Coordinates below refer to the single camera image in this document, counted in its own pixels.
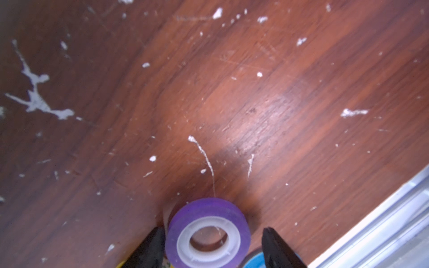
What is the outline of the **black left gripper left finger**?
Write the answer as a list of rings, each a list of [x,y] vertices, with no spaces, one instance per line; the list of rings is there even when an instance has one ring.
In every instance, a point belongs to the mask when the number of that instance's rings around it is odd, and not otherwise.
[[[160,268],[165,252],[165,229],[155,227],[128,257],[122,268]]]

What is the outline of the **purple tape roll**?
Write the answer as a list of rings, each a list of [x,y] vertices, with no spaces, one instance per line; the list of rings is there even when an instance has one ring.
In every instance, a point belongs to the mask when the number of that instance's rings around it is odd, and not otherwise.
[[[173,216],[165,252],[175,268],[235,268],[246,257],[250,243],[249,225],[236,205],[204,198]]]

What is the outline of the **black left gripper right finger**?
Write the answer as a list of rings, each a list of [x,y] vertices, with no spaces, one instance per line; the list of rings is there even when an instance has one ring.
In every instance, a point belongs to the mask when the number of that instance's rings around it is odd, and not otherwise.
[[[267,268],[307,268],[275,229],[271,227],[263,229],[261,245]]]

